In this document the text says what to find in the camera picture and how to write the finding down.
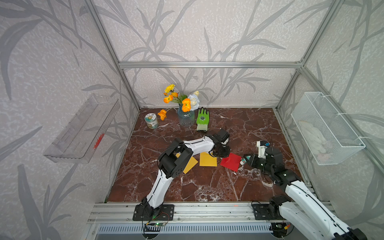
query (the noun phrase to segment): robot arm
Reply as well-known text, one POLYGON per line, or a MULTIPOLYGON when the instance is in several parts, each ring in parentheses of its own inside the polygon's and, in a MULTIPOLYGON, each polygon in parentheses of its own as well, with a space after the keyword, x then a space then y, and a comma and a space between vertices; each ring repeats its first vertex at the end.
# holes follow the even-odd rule
POLYGON ((264 158, 249 154, 246 155, 250 156, 248 162, 268 174, 305 212, 303 214, 286 196, 276 196, 270 199, 271 215, 285 218, 309 240, 367 239, 358 228, 351 229, 329 211, 292 170, 285 169, 282 154, 277 148, 261 142, 257 145, 267 147, 263 150, 264 158))
POLYGON ((158 159, 159 171, 151 192, 143 198, 142 204, 148 213, 157 216, 159 207, 172 182, 187 166, 189 159, 202 152, 212 152, 215 157, 228 157, 230 148, 227 145, 229 133, 221 129, 217 134, 209 135, 192 141, 175 139, 158 159))

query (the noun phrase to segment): marble floor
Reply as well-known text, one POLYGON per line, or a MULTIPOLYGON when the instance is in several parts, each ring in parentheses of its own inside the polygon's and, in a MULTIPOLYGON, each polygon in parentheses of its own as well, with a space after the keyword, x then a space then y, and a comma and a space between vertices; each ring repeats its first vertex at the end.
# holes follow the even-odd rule
MULTIPOLYGON (((142 109, 127 151, 109 195, 109 202, 140 202, 151 190, 157 177, 156 161, 176 137, 193 140, 203 136, 191 127, 180 126, 177 113, 171 109, 157 129, 149 129, 144 121, 147 113, 160 109, 142 109)), ((285 166, 300 176, 284 135, 271 108, 211 108, 208 133, 227 127, 231 152, 257 152, 256 141, 267 140, 283 153, 285 166)), ((187 174, 175 178, 165 196, 167 202, 178 201, 268 201, 283 191, 269 177, 247 164, 234 172, 220 166, 201 167, 197 163, 187 174)))

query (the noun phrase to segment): wallpaper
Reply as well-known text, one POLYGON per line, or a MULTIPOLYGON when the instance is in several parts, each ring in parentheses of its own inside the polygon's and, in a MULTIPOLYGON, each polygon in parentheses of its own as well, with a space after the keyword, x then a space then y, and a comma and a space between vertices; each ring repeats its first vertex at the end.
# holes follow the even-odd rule
POLYGON ((331 3, 94 2, 120 61, 299 61, 331 3))
MULTIPOLYGON (((331 0, 95 0, 119 61, 300 61, 331 0)), ((125 69, 141 107, 203 89, 202 106, 276 106, 292 70, 125 69)))
MULTIPOLYGON (((382 150, 384 1, 344 1, 306 67, 356 124, 382 150)), ((360 151, 338 165, 319 166, 290 114, 304 92, 314 91, 300 76, 279 110, 311 183, 338 217, 372 240, 384 234, 384 177, 360 151)))
POLYGON ((277 105, 293 72, 291 68, 143 68, 126 71, 126 76, 143 107, 175 106, 163 102, 164 89, 175 84, 177 92, 186 95, 199 90, 201 106, 270 108, 277 105), (230 77, 221 81, 220 76, 230 77))
POLYGON ((344 3, 307 68, 384 154, 383 3, 344 3))
POLYGON ((0 16, 0 239, 78 239, 138 112, 82 1, 3 0, 0 16), (53 163, 44 150, 91 93, 119 111, 89 163, 53 163))

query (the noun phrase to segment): wire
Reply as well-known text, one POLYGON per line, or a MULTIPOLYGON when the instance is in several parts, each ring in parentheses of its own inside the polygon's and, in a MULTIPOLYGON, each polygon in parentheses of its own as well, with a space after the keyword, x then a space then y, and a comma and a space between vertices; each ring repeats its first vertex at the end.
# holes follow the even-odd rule
POLYGON ((295 226, 292 225, 292 230, 288 234, 286 234, 284 237, 290 235, 293 232, 294 228, 295 228, 295 226))
POLYGON ((141 213, 141 228, 142 228, 142 230, 143 230, 143 235, 145 235, 145 231, 144 231, 144 227, 143 227, 143 225, 144 225, 144 222, 143 222, 143 217, 144 217, 144 205, 143 205, 143 212, 141 213))
MULTIPOLYGON (((313 201, 315 201, 317 203, 317 205, 319 205, 319 207, 321 207, 321 209, 325 212, 325 214, 327 214, 329 216, 329 218, 333 221, 333 222, 336 222, 335 220, 333 220, 333 218, 326 212, 326 210, 310 195, 308 194, 307 192, 305 192, 303 189, 301 189, 300 187, 292 184, 293 186, 297 187, 298 189, 300 189, 301 191, 303 191, 307 196, 309 196, 310 198, 312 198, 313 201)), ((339 226, 339 224, 336 224, 336 226, 339 227, 339 229, 341 229, 344 233, 347 233, 346 231, 344 231, 344 229, 341 228, 341 226, 339 226)))
MULTIPOLYGON (((181 142, 181 143, 177 144, 176 146, 172 146, 172 147, 167 148, 167 149, 164 150, 162 153, 160 153, 160 156, 161 156, 163 153, 165 153, 167 150, 170 150, 170 149, 172 149, 172 148, 179 147, 179 146, 181 146, 181 145, 183 145, 183 144, 184 144, 184 142, 181 142)), ((159 167, 159 158, 157 158, 157 168, 158 168, 159 170, 161 170, 160 167, 159 167)))
POLYGON ((257 200, 253 200, 253 201, 251 202, 251 207, 252 207, 253 210, 254 210, 254 208, 253 208, 253 202, 258 202, 259 204, 261 204, 261 202, 259 202, 259 201, 257 201, 257 200))
POLYGON ((168 222, 169 222, 169 215, 168 215, 167 213, 165 213, 165 212, 163 212, 163 213, 164 213, 165 215, 168 216, 168 220, 167 220, 167 223, 168 223, 168 222))

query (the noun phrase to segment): gardening glove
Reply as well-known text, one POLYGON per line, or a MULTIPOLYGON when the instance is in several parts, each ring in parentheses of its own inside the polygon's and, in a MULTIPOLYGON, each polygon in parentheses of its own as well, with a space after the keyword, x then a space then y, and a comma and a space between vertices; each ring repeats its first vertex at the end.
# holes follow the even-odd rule
POLYGON ((209 112, 205 108, 200 108, 199 114, 197 115, 197 131, 208 131, 209 123, 209 112))

